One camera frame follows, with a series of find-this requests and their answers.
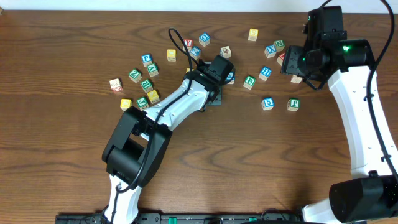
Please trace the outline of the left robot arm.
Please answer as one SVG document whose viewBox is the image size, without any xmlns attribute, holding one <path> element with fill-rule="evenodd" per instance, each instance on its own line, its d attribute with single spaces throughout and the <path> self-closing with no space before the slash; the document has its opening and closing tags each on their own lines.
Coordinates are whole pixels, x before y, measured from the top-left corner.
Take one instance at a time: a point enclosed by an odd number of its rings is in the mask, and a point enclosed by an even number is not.
<svg viewBox="0 0 398 224">
<path fill-rule="evenodd" d="M 163 101 L 144 110 L 131 107 L 122 114 L 102 155 L 112 187 L 102 223 L 136 219 L 141 190 L 159 170 L 172 131 L 217 97 L 230 72 L 198 68 L 188 72 Z"/>
</svg>

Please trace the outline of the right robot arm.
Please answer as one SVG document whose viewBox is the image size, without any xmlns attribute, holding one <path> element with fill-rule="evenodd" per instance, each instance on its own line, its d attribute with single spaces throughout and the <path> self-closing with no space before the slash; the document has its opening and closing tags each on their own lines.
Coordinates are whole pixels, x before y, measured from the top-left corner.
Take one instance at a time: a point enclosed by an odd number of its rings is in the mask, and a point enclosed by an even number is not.
<svg viewBox="0 0 398 224">
<path fill-rule="evenodd" d="M 351 180 L 333 184 L 329 196 L 302 208 L 312 223 L 351 223 L 397 216 L 397 147 L 377 91 L 375 59 L 367 40 L 291 45 L 281 72 L 307 83 L 328 84 L 343 120 Z"/>
</svg>

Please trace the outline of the blue 2 block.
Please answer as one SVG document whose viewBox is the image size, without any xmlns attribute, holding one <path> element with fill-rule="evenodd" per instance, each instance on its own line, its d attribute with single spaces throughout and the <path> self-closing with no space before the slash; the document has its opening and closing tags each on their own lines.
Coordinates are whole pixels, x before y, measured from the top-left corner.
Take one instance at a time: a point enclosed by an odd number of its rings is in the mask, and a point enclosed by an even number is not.
<svg viewBox="0 0 398 224">
<path fill-rule="evenodd" d="M 200 56 L 201 56 L 201 49 L 193 46 L 192 49 L 189 51 L 191 58 L 193 58 L 194 60 L 199 60 Z"/>
</svg>

